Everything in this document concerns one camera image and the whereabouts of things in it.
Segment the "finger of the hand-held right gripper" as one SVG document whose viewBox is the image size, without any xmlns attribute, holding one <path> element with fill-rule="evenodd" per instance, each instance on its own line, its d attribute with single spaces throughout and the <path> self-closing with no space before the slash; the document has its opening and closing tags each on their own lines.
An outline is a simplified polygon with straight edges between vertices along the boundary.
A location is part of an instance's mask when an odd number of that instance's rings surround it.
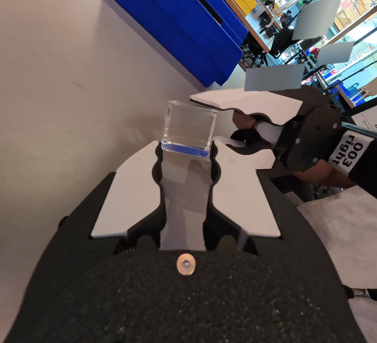
<svg viewBox="0 0 377 343">
<path fill-rule="evenodd" d="M 218 154 L 222 150 L 227 155 L 231 155 L 257 170 L 271 169 L 275 162 L 275 156 L 269 143 L 258 142 L 246 145 L 246 142 L 216 136 L 213 139 L 213 144 L 217 148 Z"/>
<path fill-rule="evenodd" d="M 193 94 L 190 100 L 216 110 L 235 110 L 245 115 L 261 115 L 271 124 L 285 124 L 298 115 L 303 101 L 269 91 L 242 89 L 210 90 Z"/>
</svg>

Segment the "person's right hand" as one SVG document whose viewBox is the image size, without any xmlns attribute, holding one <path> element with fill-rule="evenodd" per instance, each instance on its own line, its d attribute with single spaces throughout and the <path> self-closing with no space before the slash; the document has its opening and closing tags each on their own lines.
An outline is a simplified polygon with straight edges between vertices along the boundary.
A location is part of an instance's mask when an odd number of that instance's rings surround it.
<svg viewBox="0 0 377 343">
<path fill-rule="evenodd" d="M 256 119 L 254 119 L 254 117 L 251 115 L 245 115 L 237 111 L 234 111 L 232 116 L 232 122 L 238 130 L 252 129 L 256 123 Z"/>
</svg>

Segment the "unlabelled blue bin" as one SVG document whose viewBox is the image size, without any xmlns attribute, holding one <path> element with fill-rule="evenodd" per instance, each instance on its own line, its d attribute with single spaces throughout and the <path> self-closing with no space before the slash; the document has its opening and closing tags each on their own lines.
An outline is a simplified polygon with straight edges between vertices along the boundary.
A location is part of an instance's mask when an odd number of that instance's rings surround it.
<svg viewBox="0 0 377 343">
<path fill-rule="evenodd" d="M 226 83 L 241 60 L 248 29 L 224 0 L 114 0 L 204 86 Z"/>
</svg>

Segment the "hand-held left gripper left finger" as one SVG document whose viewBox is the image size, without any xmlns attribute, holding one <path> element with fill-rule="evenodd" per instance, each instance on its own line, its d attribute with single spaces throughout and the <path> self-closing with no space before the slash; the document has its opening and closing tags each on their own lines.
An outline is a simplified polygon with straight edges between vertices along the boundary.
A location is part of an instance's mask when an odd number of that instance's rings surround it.
<svg viewBox="0 0 377 343">
<path fill-rule="evenodd" d="M 159 235 L 166 224 L 162 161 L 161 143 L 152 141 L 116 170 L 92 238 Z"/>
</svg>

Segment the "wood edged work table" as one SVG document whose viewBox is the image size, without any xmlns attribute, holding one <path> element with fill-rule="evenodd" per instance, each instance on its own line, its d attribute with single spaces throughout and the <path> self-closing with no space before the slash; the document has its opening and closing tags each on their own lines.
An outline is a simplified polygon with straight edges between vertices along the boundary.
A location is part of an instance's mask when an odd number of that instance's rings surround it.
<svg viewBox="0 0 377 343">
<path fill-rule="evenodd" d="M 248 29 L 249 33 L 256 40 L 256 42 L 262 48 L 262 50 L 265 53 L 269 53 L 271 51 L 274 39 L 268 38 L 268 36 L 265 33 L 260 33 L 262 28 L 260 26 L 259 19 L 256 17 L 256 15 L 252 13 L 245 15 L 234 0 L 224 1 L 233 11 L 233 13 L 237 16 L 237 18 L 241 21 L 241 23 Z"/>
</svg>

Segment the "person's right forearm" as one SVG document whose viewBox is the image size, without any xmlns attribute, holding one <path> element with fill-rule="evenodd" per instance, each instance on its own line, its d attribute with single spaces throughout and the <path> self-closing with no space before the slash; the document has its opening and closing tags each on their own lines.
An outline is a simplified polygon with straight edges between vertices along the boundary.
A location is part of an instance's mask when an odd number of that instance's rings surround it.
<svg viewBox="0 0 377 343">
<path fill-rule="evenodd" d="M 307 184 L 348 189 L 357 183 L 347 178 L 324 160 L 306 171 L 293 172 L 293 176 Z"/>
</svg>

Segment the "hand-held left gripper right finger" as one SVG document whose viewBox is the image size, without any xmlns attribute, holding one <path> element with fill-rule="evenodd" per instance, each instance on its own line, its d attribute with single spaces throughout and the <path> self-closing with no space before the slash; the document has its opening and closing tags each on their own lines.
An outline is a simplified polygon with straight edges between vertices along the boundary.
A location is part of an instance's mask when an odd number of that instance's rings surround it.
<svg viewBox="0 0 377 343">
<path fill-rule="evenodd" d="M 214 251 L 230 236 L 239 251 L 256 251 L 253 238 L 281 239 L 270 202 L 257 171 L 212 143 L 211 180 L 205 217 L 205 248 Z"/>
</svg>

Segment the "clear acrylic cube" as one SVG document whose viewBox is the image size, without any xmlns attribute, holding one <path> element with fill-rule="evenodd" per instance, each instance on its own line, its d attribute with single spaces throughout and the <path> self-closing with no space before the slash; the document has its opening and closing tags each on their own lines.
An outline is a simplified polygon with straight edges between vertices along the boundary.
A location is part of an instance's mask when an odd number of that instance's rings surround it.
<svg viewBox="0 0 377 343">
<path fill-rule="evenodd" d="M 161 139 L 162 150 L 198 158 L 207 157 L 217 117 L 218 111 L 213 108 L 177 100 L 167 102 Z"/>
</svg>

